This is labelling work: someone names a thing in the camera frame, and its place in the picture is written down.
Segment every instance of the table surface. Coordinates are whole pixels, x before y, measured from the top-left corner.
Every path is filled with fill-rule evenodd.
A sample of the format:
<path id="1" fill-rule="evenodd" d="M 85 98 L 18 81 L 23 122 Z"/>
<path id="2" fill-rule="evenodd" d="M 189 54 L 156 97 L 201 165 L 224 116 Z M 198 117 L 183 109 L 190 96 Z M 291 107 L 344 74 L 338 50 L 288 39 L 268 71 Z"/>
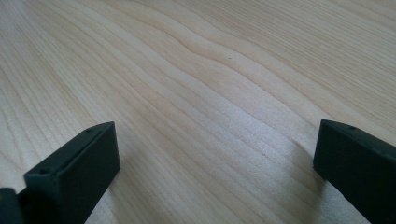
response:
<path id="1" fill-rule="evenodd" d="M 87 223 L 367 223 L 312 168 L 321 119 L 396 145 L 392 0 L 0 1 L 0 186 L 116 122 Z"/>

